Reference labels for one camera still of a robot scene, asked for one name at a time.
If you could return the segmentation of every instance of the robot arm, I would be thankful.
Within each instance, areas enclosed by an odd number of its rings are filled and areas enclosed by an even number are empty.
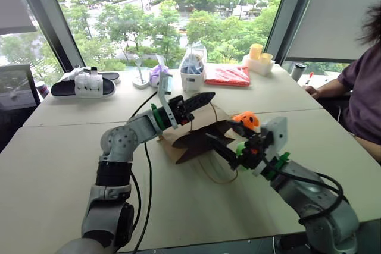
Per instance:
[[[325,175],[289,161],[288,153],[278,155],[287,141],[286,118],[278,117],[263,124],[261,133],[234,121],[230,125],[238,134],[248,138],[239,144],[236,154],[218,138],[208,136],[214,149],[231,168],[235,170],[242,165],[252,169],[255,176],[262,175],[270,181],[271,187],[300,216],[299,223],[305,227],[308,241],[315,250],[326,254],[355,254],[357,241],[354,233],[358,218],[351,206],[327,189],[320,178]]]
[[[102,136],[103,153],[99,156],[96,183],[91,187],[82,222],[82,238],[70,241],[57,253],[115,253],[130,241],[134,209],[126,200],[131,194],[134,150],[139,144],[159,136],[163,130],[193,120],[191,112],[209,103],[214,96],[214,93],[200,93],[186,101],[177,96],[167,103],[164,99],[164,94],[170,90],[167,76],[161,74],[158,91],[163,107],[152,105],[152,110]]]

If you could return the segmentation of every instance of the red bag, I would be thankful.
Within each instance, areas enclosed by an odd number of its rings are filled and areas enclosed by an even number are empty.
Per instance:
[[[241,65],[209,64],[205,70],[205,82],[245,87],[250,85],[250,76],[248,68]]]

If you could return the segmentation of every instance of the orange toy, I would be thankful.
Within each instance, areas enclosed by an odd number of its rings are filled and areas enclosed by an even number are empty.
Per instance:
[[[258,117],[251,111],[246,111],[233,117],[234,121],[242,122],[247,128],[258,132],[260,121]]]

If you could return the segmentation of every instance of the purple shirt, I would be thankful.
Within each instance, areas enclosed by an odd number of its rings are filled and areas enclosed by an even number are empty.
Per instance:
[[[381,145],[381,45],[368,49],[338,80],[353,90],[344,112],[348,131]]]

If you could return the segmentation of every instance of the glass window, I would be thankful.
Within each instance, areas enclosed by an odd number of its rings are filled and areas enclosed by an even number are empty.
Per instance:
[[[125,70],[137,54],[178,67],[188,44],[201,42],[208,62],[238,63],[253,43],[266,44],[280,0],[58,0],[86,65]]]
[[[285,61],[282,64],[288,73],[291,73],[293,66],[297,62]],[[301,86],[310,85],[315,88],[320,87],[331,80],[338,78],[344,68],[349,64],[338,62],[298,62],[306,65],[303,75],[298,80]]]
[[[63,69],[43,36],[26,0],[22,1],[36,31],[0,35],[0,66],[28,64],[34,81],[43,81],[51,87],[63,75]]]

